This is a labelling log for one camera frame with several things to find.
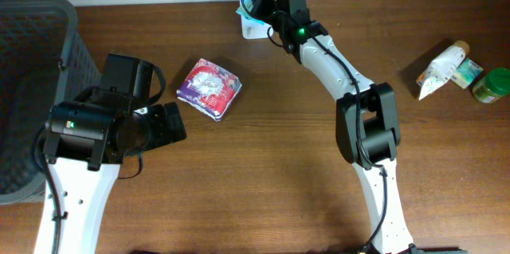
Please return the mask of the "green Kleenex tissue pack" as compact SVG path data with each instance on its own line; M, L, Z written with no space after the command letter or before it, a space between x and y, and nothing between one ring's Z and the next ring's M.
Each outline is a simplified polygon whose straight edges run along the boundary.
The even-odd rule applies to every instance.
M465 58L457 67L451 81L466 89L483 72L483 68L469 58Z

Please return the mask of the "green lid jar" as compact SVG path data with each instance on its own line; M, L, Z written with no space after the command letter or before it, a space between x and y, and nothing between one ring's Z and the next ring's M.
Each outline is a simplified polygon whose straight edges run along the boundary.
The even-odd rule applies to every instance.
M484 104L493 103L509 94L509 70L495 68L473 86L473 96Z

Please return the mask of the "red purple pad pack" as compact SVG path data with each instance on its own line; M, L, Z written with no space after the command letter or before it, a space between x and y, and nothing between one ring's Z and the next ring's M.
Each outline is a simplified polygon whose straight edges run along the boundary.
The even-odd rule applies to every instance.
M242 83L225 68L201 58L177 89L177 98L219 122L227 112Z

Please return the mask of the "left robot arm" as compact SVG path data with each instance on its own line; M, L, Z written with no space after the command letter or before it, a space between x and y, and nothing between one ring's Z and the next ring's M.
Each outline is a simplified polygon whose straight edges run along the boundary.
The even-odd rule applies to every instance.
M36 253L94 253L124 158L186 139L177 104L151 94L154 77L166 87L159 67L109 54L97 86L51 108L32 145L46 180Z

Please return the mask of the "white tube gold cap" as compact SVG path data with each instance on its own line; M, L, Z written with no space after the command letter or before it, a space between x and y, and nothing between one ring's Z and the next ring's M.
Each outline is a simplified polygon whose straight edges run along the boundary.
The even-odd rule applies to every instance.
M420 86L418 99L424 99L445 85L467 57L469 51L470 46L467 42L455 41L435 57L416 80Z

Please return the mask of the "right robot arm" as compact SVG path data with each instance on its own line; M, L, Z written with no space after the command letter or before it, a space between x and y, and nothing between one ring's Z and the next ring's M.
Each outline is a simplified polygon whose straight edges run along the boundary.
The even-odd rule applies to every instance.
M310 70L335 100L335 140L358 175L371 220L361 253L416 253L396 178L401 142L396 98L388 83L359 73L310 16L306 0L240 0L253 19L268 24L279 47Z

